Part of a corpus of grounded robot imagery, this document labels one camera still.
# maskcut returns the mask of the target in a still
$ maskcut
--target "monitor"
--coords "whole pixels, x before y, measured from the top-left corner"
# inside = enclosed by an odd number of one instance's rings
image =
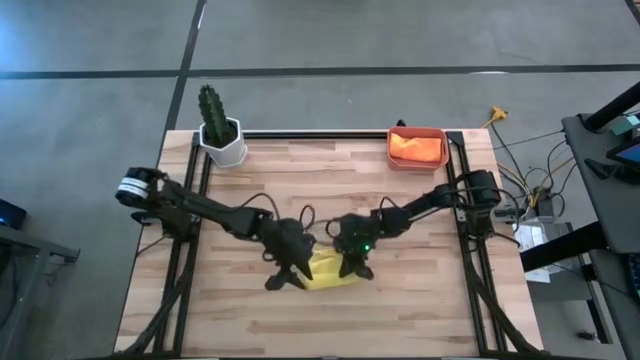
[[[609,150],[607,158],[618,161],[635,170],[640,170],[640,137],[635,137]]]

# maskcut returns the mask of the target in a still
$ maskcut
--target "orange bowl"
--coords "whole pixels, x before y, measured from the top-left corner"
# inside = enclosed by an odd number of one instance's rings
[[[414,161],[391,156],[389,147],[391,134],[402,136],[405,139],[436,138],[440,139],[440,161]],[[428,127],[394,126],[387,132],[387,163],[393,170],[435,171],[449,162],[449,146],[447,135],[444,131]]]

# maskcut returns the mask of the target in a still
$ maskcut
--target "orange cloth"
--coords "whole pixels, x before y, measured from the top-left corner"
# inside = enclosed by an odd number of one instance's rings
[[[405,139],[391,134],[389,153],[393,157],[405,160],[438,162],[442,156],[442,140],[434,138]]]

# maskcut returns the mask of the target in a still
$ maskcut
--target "black table leg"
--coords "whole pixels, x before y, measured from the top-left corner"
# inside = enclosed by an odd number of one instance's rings
[[[598,221],[572,231],[546,244],[536,246],[520,254],[524,271],[531,271],[553,264],[589,250],[604,249],[607,242]]]

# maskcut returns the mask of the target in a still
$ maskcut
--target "potted cactus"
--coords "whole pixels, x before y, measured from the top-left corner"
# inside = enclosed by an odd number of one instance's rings
[[[210,85],[200,88],[200,146],[219,167],[239,166],[247,156],[242,128],[236,119],[226,117],[220,95]]]

